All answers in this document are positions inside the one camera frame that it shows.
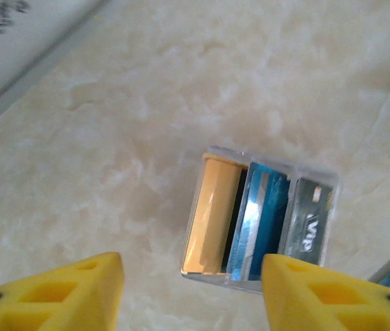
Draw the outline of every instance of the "yellow plastic piece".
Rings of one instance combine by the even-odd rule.
[[[272,331],[390,331],[390,288],[279,254],[262,266]]]
[[[211,154],[203,156],[202,179],[182,272],[220,272],[236,200],[245,165]]]
[[[0,286],[0,331],[114,330],[124,282],[109,252]]]

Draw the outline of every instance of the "clear plastic box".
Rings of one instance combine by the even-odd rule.
[[[181,274],[261,293],[265,254],[322,265],[338,190],[334,172],[211,146],[197,181]]]

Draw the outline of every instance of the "white paper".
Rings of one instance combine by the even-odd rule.
[[[101,0],[22,0],[7,3],[9,26],[0,26],[0,93]]]

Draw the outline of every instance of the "blue card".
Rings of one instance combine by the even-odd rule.
[[[285,174],[250,164],[227,266],[232,280],[260,280],[264,255],[277,253],[289,186]]]

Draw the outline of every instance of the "beige marble countertop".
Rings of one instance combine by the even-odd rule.
[[[390,259],[390,1],[134,1],[0,116],[0,284],[109,250],[119,330],[266,330],[183,279],[209,144],[337,170],[326,266]]]

